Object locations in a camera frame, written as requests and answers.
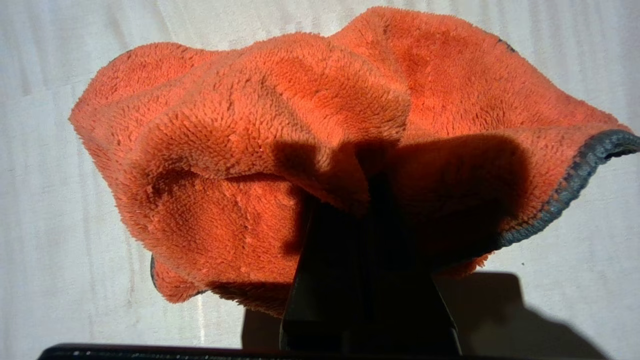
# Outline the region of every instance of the fuzzy texture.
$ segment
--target fuzzy texture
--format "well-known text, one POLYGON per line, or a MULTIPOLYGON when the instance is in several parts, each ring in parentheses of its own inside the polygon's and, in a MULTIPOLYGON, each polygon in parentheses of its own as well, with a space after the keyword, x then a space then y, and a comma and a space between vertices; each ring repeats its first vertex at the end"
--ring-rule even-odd
POLYGON ((367 180, 385 173, 421 256, 460 275, 640 147, 495 35, 391 8, 330 37, 135 48, 98 72, 70 121, 169 301, 212 290, 274 315, 307 194, 361 215, 367 180))

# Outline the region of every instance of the towel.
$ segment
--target towel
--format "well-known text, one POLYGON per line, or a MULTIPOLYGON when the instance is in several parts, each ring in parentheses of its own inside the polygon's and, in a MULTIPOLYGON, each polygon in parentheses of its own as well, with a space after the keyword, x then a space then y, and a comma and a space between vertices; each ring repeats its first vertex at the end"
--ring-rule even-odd
POLYGON ((168 301, 213 291, 274 315, 307 197, 362 216, 383 175, 420 258, 463 275, 640 149, 499 37, 393 8, 328 37, 137 47, 98 71, 70 121, 168 301))

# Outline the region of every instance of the towel fold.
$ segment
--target towel fold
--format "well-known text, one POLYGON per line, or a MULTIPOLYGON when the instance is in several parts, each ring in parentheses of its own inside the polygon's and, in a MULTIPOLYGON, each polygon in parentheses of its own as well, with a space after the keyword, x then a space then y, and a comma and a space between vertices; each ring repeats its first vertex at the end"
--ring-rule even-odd
POLYGON ((329 37, 137 47, 98 71, 70 121, 167 300, 212 290, 274 315, 309 194, 359 216, 384 174, 420 256, 459 275, 640 150, 499 37, 393 8, 329 37))

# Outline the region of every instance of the white surface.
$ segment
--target white surface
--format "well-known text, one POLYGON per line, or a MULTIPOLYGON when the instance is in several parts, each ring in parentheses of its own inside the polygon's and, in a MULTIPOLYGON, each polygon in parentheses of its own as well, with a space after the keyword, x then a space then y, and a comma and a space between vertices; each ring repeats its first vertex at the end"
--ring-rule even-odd
MULTIPOLYGON (((500 35, 560 88, 640 131, 640 2, 21 1, 0 4, 0 358, 62 341, 239 347, 243 310, 169 305, 67 122, 101 67, 134 46, 228 49, 330 34, 374 4, 452 13, 500 35)), ((487 269, 607 356, 640 355, 640 156, 603 166, 543 234, 487 269)))

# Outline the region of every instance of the microfiber cloth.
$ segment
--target microfiber cloth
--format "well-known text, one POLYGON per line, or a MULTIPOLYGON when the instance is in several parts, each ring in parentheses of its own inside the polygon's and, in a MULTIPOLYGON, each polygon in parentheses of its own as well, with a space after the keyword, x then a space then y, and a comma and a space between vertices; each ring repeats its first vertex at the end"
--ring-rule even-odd
POLYGON ((98 71, 70 121, 167 300, 213 291, 274 315, 307 196, 361 216, 383 174, 420 256, 461 275, 640 149, 499 37, 393 8, 328 37, 137 47, 98 71))

